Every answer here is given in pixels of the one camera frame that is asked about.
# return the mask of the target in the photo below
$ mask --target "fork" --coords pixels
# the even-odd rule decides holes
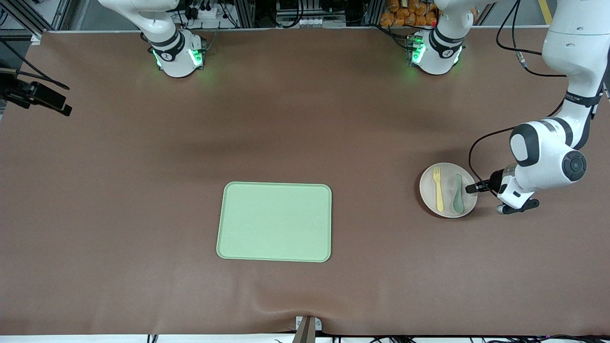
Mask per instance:
[[[434,179],[434,183],[436,183],[436,209],[439,210],[439,212],[443,212],[445,210],[445,205],[443,204],[443,192],[440,190],[440,167],[434,167],[432,178]]]

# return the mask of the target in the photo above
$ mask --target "white plate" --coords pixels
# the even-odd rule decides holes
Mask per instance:
[[[436,183],[432,178],[434,167],[440,167],[440,189],[443,192],[443,204],[445,205],[445,210],[442,212],[436,209]],[[464,203],[463,213],[457,213],[453,209],[453,199],[458,190],[456,174],[462,175],[462,188],[460,192],[462,192],[462,202]],[[478,194],[468,194],[465,189],[467,185],[473,183],[475,183],[475,180],[464,168],[452,163],[437,163],[431,165],[423,172],[420,179],[420,194],[422,195],[423,202],[434,213],[447,218],[459,218],[467,215],[475,208]]]

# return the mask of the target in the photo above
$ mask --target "brown table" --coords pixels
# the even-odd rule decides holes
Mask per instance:
[[[137,34],[45,34],[27,56],[74,110],[0,123],[1,332],[257,333],[312,314],[334,334],[610,334],[606,98],[587,175],[539,209],[500,216],[485,194],[446,220],[418,199],[427,166],[466,166],[477,137],[562,98],[565,79],[526,74],[494,35],[473,30],[433,77],[375,30],[223,32],[204,71],[172,79]],[[473,158],[486,176],[512,161],[507,134]],[[330,260],[219,258],[230,181],[330,186]]]

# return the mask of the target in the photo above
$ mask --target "yellow tape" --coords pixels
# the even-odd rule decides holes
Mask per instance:
[[[551,10],[548,9],[547,0],[538,0],[538,4],[540,5],[540,10],[542,11],[542,16],[544,17],[544,22],[549,25],[553,21],[553,17],[551,16]]]

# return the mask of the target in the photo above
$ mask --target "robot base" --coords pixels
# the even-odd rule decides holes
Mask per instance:
[[[428,74],[432,74],[432,75],[445,74],[446,72],[451,70],[451,67],[453,67],[454,64],[456,64],[458,62],[459,54],[460,54],[460,52],[462,52],[462,48],[460,48],[454,54],[454,56],[451,56],[449,58],[444,58],[444,59],[441,58],[439,56],[438,52],[433,50],[431,47],[431,43],[430,43],[431,32],[432,31],[424,30],[424,31],[417,32],[415,34],[415,35],[421,36],[423,38],[422,41],[423,41],[424,48],[417,58],[415,56],[411,55],[411,63],[413,65],[420,67],[423,71],[425,71]]]
[[[183,78],[197,69],[203,69],[206,58],[207,42],[188,30],[180,30],[180,32],[184,35],[185,44],[173,61],[163,60],[154,53],[159,69],[172,78]]]

